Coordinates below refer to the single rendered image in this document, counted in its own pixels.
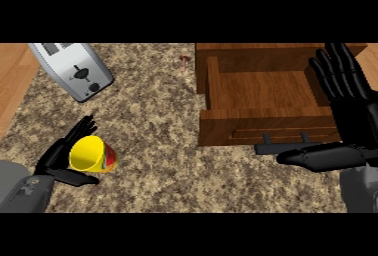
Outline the wooden drawer front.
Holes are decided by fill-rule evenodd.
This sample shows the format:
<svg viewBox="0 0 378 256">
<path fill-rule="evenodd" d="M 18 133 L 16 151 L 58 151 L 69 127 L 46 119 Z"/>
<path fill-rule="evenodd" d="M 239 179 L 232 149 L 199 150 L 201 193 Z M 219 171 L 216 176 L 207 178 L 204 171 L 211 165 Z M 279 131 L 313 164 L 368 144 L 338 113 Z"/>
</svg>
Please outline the wooden drawer front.
<svg viewBox="0 0 378 256">
<path fill-rule="evenodd" d="M 264 133 L 273 143 L 294 143 L 303 132 L 312 142 L 340 141 L 329 107 L 220 109 L 199 114 L 201 146 L 261 144 Z"/>
</svg>

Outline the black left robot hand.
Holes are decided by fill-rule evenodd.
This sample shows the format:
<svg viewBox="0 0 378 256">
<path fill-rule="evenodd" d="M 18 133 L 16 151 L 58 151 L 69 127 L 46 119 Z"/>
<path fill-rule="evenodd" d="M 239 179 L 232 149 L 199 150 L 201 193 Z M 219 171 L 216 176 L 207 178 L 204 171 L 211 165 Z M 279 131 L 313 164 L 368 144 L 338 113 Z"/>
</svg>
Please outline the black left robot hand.
<svg viewBox="0 0 378 256">
<path fill-rule="evenodd" d="M 40 160 L 37 161 L 34 171 L 35 175 L 49 175 L 59 182 L 75 187 L 99 183 L 99 179 L 96 177 L 68 168 L 72 146 L 81 138 L 96 131 L 96 129 L 97 126 L 93 121 L 93 116 L 84 116 L 66 136 L 53 143 L 44 152 Z"/>
</svg>

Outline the wooden drawer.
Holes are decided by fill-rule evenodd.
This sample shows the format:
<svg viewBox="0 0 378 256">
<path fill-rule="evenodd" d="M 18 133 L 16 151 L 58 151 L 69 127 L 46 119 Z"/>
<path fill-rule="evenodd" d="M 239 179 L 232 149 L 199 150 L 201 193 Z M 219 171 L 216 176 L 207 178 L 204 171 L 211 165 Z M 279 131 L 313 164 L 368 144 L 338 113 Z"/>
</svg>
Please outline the wooden drawer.
<svg viewBox="0 0 378 256">
<path fill-rule="evenodd" d="M 310 67 L 226 72 L 219 57 L 207 58 L 205 95 L 210 110 L 328 106 Z"/>
<path fill-rule="evenodd" d="M 303 132 L 312 142 L 340 141 L 329 107 L 220 109 L 199 114 L 201 146 L 261 144 L 264 133 L 273 143 L 294 143 Z"/>
</svg>

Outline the wooden cabinet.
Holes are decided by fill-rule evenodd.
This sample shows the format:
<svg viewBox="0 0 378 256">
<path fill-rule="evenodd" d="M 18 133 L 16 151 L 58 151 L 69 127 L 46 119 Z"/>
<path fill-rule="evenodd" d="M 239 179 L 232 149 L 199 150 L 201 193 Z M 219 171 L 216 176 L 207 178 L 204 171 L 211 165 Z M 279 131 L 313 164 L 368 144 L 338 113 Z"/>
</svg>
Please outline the wooden cabinet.
<svg viewBox="0 0 378 256">
<path fill-rule="evenodd" d="M 207 59 L 219 59 L 223 72 L 303 71 L 323 43 L 196 43 L 196 93 L 205 93 Z"/>
</svg>

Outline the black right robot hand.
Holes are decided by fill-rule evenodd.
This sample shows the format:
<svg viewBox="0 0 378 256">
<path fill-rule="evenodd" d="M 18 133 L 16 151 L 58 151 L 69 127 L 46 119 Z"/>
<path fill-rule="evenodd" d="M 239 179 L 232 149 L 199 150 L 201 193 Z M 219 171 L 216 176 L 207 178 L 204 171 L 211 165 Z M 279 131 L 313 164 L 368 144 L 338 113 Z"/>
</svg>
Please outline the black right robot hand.
<svg viewBox="0 0 378 256">
<path fill-rule="evenodd" d="M 326 94 L 340 142 L 282 152 L 276 161 L 312 172 L 369 165 L 378 168 L 378 91 L 344 43 L 326 43 L 309 59 Z"/>
</svg>

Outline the yellow cup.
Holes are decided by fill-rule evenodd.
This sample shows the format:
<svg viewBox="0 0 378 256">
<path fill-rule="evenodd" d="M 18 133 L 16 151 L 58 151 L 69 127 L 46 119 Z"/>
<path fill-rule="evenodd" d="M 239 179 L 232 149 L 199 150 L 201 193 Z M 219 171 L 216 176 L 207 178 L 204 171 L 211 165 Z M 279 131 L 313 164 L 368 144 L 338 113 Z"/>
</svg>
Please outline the yellow cup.
<svg viewBox="0 0 378 256">
<path fill-rule="evenodd" d="M 69 166 L 81 172 L 111 172 L 118 165 L 118 155 L 112 147 L 97 136 L 86 136 L 69 151 Z"/>
</svg>

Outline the silver toaster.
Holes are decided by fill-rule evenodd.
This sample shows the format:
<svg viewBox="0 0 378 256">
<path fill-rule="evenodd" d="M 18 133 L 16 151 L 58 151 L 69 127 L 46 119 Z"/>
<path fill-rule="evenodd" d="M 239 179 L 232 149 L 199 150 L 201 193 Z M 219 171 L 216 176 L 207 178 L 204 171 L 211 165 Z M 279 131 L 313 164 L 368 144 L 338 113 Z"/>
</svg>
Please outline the silver toaster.
<svg viewBox="0 0 378 256">
<path fill-rule="evenodd" d="M 30 49 L 55 82 L 86 102 L 114 82 L 114 76 L 87 43 L 30 43 Z"/>
</svg>

